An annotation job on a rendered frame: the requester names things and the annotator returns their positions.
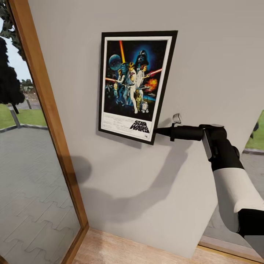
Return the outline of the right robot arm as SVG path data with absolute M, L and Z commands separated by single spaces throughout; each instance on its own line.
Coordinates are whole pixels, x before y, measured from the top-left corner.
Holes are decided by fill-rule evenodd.
M 211 162 L 220 217 L 232 232 L 240 234 L 264 259 L 264 200 L 261 198 L 239 160 L 240 154 L 227 138 L 223 125 L 183 125 L 180 113 L 170 127 L 153 129 L 174 139 L 203 142 Z

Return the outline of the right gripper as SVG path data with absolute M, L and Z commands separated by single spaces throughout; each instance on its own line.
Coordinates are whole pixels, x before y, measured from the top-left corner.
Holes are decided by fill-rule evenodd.
M 176 126 L 174 127 L 174 123 L 170 127 L 163 127 L 153 129 L 155 133 L 159 133 L 162 135 L 170 136 L 170 141 L 174 142 L 174 139 L 184 139 L 190 140 L 192 134 L 192 127 L 191 126 Z

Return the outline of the poster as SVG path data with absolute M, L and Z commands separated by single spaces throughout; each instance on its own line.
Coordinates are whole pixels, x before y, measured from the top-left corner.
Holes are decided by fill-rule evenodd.
M 102 32 L 98 131 L 154 145 L 177 34 Z

